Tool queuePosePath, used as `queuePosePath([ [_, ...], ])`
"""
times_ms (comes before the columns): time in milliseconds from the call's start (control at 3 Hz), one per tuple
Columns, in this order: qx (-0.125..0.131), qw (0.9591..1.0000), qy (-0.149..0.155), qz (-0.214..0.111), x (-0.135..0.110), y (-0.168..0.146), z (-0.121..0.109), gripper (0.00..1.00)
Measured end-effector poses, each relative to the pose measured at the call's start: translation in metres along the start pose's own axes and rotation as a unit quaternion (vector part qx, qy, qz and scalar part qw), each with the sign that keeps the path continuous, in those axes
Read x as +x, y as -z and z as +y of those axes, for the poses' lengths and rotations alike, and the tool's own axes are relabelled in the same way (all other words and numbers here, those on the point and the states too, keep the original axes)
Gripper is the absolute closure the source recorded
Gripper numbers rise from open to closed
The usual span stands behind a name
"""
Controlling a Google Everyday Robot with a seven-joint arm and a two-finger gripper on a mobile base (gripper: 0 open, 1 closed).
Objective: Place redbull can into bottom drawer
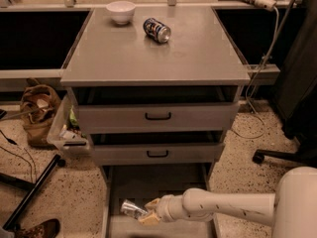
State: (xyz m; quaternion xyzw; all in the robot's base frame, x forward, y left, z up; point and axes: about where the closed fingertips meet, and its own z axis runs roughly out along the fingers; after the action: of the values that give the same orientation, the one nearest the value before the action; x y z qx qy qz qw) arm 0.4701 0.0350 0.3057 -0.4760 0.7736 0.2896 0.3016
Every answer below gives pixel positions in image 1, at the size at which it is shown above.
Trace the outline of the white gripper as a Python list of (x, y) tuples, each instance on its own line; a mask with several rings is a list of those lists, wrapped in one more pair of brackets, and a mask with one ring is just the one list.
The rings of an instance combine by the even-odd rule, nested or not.
[(170, 194), (156, 198), (148, 202), (145, 209), (150, 212), (138, 218), (144, 226), (158, 225), (160, 221), (174, 222), (185, 216), (181, 195)]

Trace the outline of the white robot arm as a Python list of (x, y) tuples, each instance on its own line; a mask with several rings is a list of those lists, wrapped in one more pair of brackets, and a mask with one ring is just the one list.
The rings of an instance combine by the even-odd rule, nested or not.
[(271, 228), (271, 238), (317, 238), (317, 169), (288, 171), (274, 193), (215, 193), (190, 188), (146, 205), (138, 219), (144, 225), (161, 222), (209, 221), (221, 213)]

